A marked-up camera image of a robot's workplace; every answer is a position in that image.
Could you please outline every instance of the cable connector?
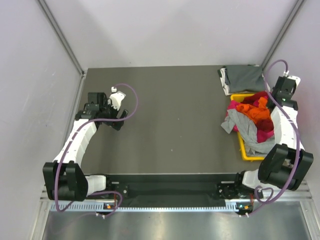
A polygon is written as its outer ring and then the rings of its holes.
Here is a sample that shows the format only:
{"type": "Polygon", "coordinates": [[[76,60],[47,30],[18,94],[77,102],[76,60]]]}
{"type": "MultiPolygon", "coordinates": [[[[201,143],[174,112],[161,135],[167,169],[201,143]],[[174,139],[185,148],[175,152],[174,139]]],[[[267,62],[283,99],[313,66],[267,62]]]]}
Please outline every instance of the cable connector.
{"type": "Polygon", "coordinates": [[[288,70],[288,71],[284,71],[284,72],[283,72],[283,76],[284,76],[285,78],[287,78],[287,77],[289,76],[289,70],[288,70]]]}

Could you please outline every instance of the reflective metal surface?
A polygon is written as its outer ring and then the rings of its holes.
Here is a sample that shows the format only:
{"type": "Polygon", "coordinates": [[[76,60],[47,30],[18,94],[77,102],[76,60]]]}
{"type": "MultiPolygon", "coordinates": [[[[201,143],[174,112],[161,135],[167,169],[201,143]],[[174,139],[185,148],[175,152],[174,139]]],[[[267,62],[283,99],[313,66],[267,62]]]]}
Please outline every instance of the reflective metal surface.
{"type": "Polygon", "coordinates": [[[250,218],[222,212],[118,212],[103,220],[50,212],[43,240],[308,240],[300,202],[276,202],[250,218]]]}

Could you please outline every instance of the gray table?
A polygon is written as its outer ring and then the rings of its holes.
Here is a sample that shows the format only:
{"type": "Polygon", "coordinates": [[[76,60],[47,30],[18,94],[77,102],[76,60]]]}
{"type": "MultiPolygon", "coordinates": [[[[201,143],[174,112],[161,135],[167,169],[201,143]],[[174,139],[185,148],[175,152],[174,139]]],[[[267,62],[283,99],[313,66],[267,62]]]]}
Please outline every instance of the gray table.
{"type": "MultiPolygon", "coordinates": [[[[85,174],[235,173],[260,162],[241,158],[235,133],[220,126],[230,98],[224,95],[218,66],[89,69],[80,100],[88,92],[110,94],[128,83],[139,96],[136,114],[120,131],[102,125],[82,161],[85,174]]],[[[122,107],[132,111],[130,89],[122,107]]]]}

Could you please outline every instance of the yellow plastic bin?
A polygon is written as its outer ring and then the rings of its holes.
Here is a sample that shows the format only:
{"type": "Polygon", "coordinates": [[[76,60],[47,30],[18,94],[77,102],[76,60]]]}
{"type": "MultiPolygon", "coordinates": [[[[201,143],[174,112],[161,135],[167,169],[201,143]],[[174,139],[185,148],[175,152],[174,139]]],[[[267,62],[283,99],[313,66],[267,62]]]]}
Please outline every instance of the yellow plastic bin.
{"type": "MultiPolygon", "coordinates": [[[[230,99],[238,103],[241,103],[245,97],[249,97],[252,95],[254,95],[254,93],[232,94],[230,96],[230,99]]],[[[264,156],[247,156],[244,140],[242,139],[241,134],[239,132],[237,132],[236,134],[238,135],[241,156],[244,161],[262,161],[263,159],[265,159],[264,156]]]]}

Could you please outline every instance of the metal floor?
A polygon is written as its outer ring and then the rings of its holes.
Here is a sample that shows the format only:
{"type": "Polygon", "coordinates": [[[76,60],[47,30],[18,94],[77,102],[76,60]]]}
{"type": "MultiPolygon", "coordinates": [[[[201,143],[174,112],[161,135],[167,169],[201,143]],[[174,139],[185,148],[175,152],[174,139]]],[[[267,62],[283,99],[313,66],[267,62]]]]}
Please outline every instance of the metal floor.
{"type": "Polygon", "coordinates": [[[276,202],[249,218],[222,212],[118,212],[105,220],[94,214],[77,219],[83,214],[86,213],[50,212],[42,239],[311,239],[299,202],[276,202]]]}
{"type": "MultiPolygon", "coordinates": [[[[222,128],[230,97],[219,66],[94,68],[87,72],[80,108],[88,92],[110,94],[127,83],[139,97],[136,114],[120,131],[101,125],[84,155],[85,174],[235,173],[259,162],[241,158],[237,135],[222,128]]],[[[122,107],[132,111],[130,89],[122,107]]]]}

